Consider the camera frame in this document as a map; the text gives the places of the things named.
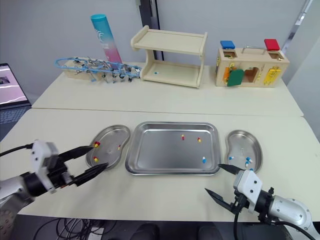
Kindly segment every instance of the white table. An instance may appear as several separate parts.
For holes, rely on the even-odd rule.
[[[221,87],[214,67],[205,66],[199,89],[134,79],[91,82],[62,73],[33,104],[37,109],[301,117],[286,85],[275,88]]]
[[[262,168],[257,174],[263,189],[274,187],[275,194],[300,200],[310,209],[313,221],[320,221],[320,144],[302,117],[31,109],[1,142],[1,151],[41,139],[54,142],[62,153],[89,144],[110,125],[123,124],[133,131],[144,121],[211,123],[218,130],[223,157],[229,132],[242,129],[252,133],[263,152]],[[234,175],[220,170],[213,176],[134,176],[125,169],[127,149],[128,145],[115,168],[80,187],[46,193],[20,213],[115,220],[233,221],[233,214],[216,204],[204,188],[233,202]],[[20,150],[1,157],[0,178],[32,171],[30,154],[30,150]],[[74,175],[88,168],[85,157],[67,165]],[[257,221],[257,215],[245,209],[239,220]]]

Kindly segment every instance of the laptop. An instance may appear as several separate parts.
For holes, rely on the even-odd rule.
[[[0,141],[31,108],[8,63],[0,63]]]

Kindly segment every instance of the stainless steel tray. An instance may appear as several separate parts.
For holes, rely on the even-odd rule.
[[[226,162],[241,169],[257,172],[262,165],[263,155],[258,140],[251,133],[234,130],[226,138]]]
[[[92,146],[95,142],[100,142],[100,146],[87,153],[86,163],[90,167],[109,163],[106,170],[113,168],[120,161],[122,150],[129,138],[130,130],[126,126],[113,125],[103,129],[92,140]]]
[[[125,168],[134,175],[213,175],[221,163],[217,129],[206,122],[143,122]]]

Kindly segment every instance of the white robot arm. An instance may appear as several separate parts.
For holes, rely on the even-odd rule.
[[[293,198],[283,198],[273,195],[271,187],[268,192],[262,190],[262,181],[251,170],[243,170],[233,165],[219,166],[236,175],[233,183],[235,202],[228,204],[217,193],[206,189],[213,200],[235,214],[235,224],[242,208],[248,208],[250,213],[259,213],[261,223],[269,225],[287,225],[303,233],[307,238],[320,240],[320,234],[315,229],[309,209]]]
[[[57,188],[72,184],[80,186],[95,178],[108,166],[108,163],[96,165],[79,176],[72,176],[65,162],[88,153],[93,146],[80,146],[58,154],[52,142],[40,140],[0,153],[0,157],[23,148],[31,149],[34,172],[26,172],[20,176],[0,181],[1,240],[9,239],[16,215],[22,208],[32,203],[35,197],[46,192],[53,194]]]

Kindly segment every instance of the pink and blue tube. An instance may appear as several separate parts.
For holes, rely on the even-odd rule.
[[[107,16],[104,14],[95,14],[91,16],[91,21],[106,55],[106,60],[122,64]]]

